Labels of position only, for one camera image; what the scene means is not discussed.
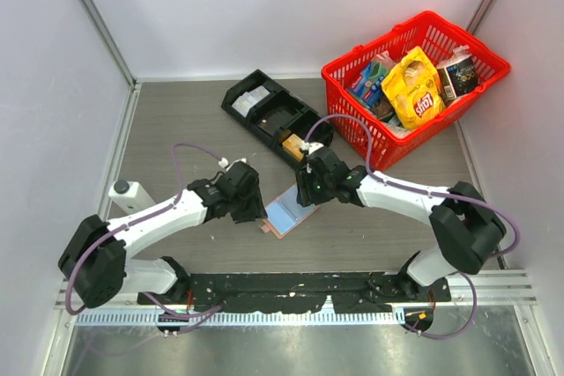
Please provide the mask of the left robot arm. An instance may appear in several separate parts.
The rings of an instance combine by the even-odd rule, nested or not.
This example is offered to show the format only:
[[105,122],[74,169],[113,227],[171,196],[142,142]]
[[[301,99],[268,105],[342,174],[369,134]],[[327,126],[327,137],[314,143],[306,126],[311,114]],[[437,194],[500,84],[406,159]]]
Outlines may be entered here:
[[66,311],[77,315],[120,293],[141,294],[165,304],[187,301],[190,275],[178,261],[170,256],[139,260],[137,255],[170,235],[225,216],[236,224],[267,216],[259,173],[245,160],[132,215],[109,221],[98,215],[86,217],[58,261],[67,280]]

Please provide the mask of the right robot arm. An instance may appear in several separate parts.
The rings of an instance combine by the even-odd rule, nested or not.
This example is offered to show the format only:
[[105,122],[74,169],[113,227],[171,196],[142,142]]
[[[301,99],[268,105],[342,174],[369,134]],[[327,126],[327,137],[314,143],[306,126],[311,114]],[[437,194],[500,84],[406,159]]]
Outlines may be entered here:
[[469,183],[453,188],[424,185],[349,167],[329,147],[308,144],[296,172],[297,202],[302,206],[337,200],[361,208],[382,209],[428,225],[436,245],[414,254],[394,284],[401,296],[416,301],[430,286],[455,272],[478,274],[507,233],[499,216]]

